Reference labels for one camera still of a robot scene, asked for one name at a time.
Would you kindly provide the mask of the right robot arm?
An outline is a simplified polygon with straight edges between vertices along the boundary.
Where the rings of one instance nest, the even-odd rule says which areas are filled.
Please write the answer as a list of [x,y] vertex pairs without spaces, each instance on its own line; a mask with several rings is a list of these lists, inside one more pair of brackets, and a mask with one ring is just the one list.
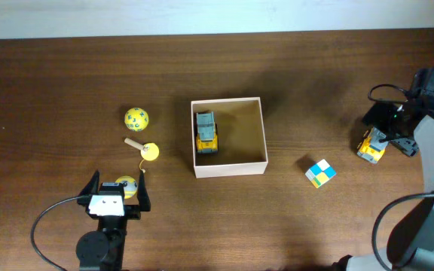
[[[377,162],[372,151],[394,145],[403,154],[419,154],[423,169],[422,193],[393,200],[379,213],[371,233],[372,254],[347,255],[331,265],[332,270],[434,270],[434,68],[419,70],[405,101],[374,100],[362,122],[369,127],[357,154]],[[384,215],[409,200],[418,204],[393,228],[387,246],[377,246],[377,232]]]

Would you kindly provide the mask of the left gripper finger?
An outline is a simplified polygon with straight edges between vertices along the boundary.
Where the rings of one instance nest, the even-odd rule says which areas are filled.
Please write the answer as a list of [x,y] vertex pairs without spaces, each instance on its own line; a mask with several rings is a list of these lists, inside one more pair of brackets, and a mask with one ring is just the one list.
[[99,171],[96,170],[89,180],[89,182],[84,186],[84,188],[79,193],[80,196],[88,196],[96,194],[99,186]]
[[141,211],[150,211],[151,210],[151,201],[150,201],[148,191],[147,191],[146,186],[145,186],[145,172],[143,169],[139,170],[137,199],[139,201],[139,208]]

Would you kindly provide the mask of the yellow grey toy loader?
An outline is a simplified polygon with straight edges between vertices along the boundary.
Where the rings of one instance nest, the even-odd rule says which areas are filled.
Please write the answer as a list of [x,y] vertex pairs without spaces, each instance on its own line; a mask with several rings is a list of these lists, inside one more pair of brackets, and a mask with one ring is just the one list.
[[376,164],[384,155],[387,145],[386,135],[376,127],[372,127],[363,134],[356,154],[362,159]]

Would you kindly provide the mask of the yellow grey toy truck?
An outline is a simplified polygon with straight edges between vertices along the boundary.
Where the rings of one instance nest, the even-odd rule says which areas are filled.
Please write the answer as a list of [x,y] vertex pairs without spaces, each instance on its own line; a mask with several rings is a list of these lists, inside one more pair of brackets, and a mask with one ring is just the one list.
[[196,148],[199,154],[213,154],[219,150],[214,112],[196,113]]

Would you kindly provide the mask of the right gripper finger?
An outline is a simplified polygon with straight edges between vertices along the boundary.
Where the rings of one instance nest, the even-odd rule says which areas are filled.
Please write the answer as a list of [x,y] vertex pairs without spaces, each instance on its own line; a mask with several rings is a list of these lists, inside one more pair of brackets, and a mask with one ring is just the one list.
[[379,130],[389,130],[397,112],[393,104],[376,102],[362,118],[366,126],[373,126]]
[[414,157],[419,151],[416,141],[410,138],[394,139],[390,143],[407,157]]

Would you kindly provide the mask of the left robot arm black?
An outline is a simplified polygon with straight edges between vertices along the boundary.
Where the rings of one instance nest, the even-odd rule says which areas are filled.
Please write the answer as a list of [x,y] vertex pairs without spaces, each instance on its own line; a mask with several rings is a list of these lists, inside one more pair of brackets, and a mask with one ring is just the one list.
[[145,170],[139,171],[136,205],[124,203],[126,184],[99,182],[99,172],[78,194],[77,204],[98,221],[94,231],[85,233],[76,245],[80,270],[121,270],[127,236],[127,222],[139,220],[143,212],[151,211],[151,201],[145,186]]

